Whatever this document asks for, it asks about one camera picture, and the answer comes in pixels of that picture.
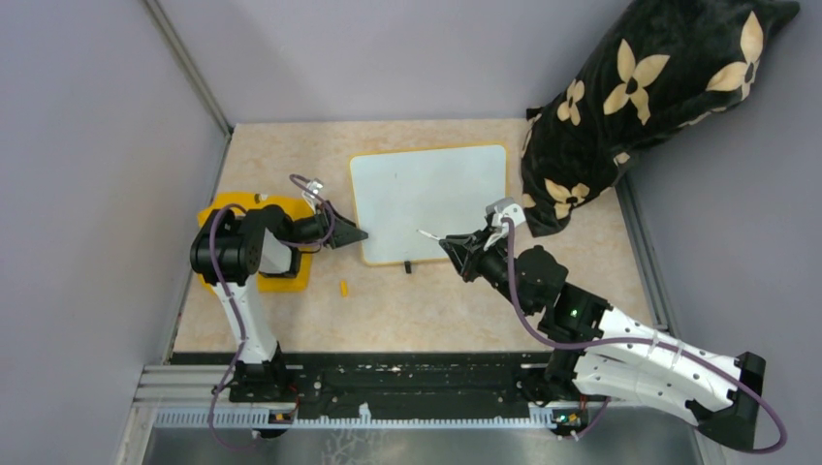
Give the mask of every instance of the gray wall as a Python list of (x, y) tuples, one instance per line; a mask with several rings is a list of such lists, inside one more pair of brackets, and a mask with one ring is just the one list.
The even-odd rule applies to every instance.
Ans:
[[(745, 464), (822, 454), (822, 4), (802, 3), (766, 48), (749, 100), (658, 147), (631, 175), (680, 335), (769, 363), (765, 396), (788, 446)], [(765, 445), (775, 429), (760, 424)]]
[(3, 463), (113, 460), (222, 136), (140, 2), (0, 7)]
[(522, 117), (628, 0), (162, 0), (233, 123)]

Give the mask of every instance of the table surface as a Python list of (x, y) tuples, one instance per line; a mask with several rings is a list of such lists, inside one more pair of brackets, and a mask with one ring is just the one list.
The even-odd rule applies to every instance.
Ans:
[[(497, 141), (509, 153), (508, 189), (521, 197), (524, 119), (334, 122), (238, 125), (220, 192), (300, 196), (297, 172), (323, 180), (324, 196), (354, 218), (348, 161), (360, 152)], [(517, 229), (516, 251), (542, 244), (569, 268), (568, 282), (607, 298), (650, 323), (639, 271), (613, 190), (573, 213), (560, 234), (534, 239)], [(360, 245), (314, 256), (307, 289), (263, 294), (268, 323), (286, 352), (485, 352), (544, 350), (522, 328), (511, 305), (485, 281), (463, 283), (448, 262), (368, 266)], [(340, 294), (340, 280), (349, 294)], [(529, 320), (536, 324), (539, 316)], [(237, 348), (217, 298), (193, 279), (174, 350)]]

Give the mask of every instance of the pillow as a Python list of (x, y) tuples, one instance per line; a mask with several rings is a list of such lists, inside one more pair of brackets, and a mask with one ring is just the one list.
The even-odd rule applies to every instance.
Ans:
[(522, 206), (534, 236), (614, 186), (640, 154), (748, 98), (793, 1), (635, 0), (567, 89), (527, 113)]

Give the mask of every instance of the whiteboard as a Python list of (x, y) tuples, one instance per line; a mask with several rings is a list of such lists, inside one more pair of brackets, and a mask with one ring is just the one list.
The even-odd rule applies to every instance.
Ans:
[(359, 155), (351, 159), (367, 264), (443, 260), (435, 240), (485, 227), (486, 206), (506, 196), (504, 146), (475, 145)]

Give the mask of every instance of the black bracket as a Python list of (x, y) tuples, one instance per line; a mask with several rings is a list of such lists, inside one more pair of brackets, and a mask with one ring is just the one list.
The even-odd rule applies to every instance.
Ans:
[(368, 239), (367, 232), (361, 231), (353, 221), (340, 215), (329, 202), (328, 207), (318, 207), (314, 216), (295, 221), (293, 231), (286, 240), (297, 243), (310, 243), (322, 239), (331, 227), (330, 215), (333, 215), (334, 229), (331, 237), (324, 245), (336, 249)]
[(229, 382), (229, 400), (236, 403), (293, 402), (297, 394), (289, 389), (293, 376), (286, 369), (280, 346), (271, 361), (243, 363), (235, 367)]
[[(765, 359), (746, 352), (738, 356), (737, 361), (737, 367), (742, 370), (740, 381), (762, 395)], [(729, 391), (728, 398), (733, 405), (717, 412), (706, 409), (695, 400), (685, 402), (685, 407), (693, 412), (699, 422), (697, 430), (706, 437), (733, 450), (753, 450), (759, 404), (741, 390)]]

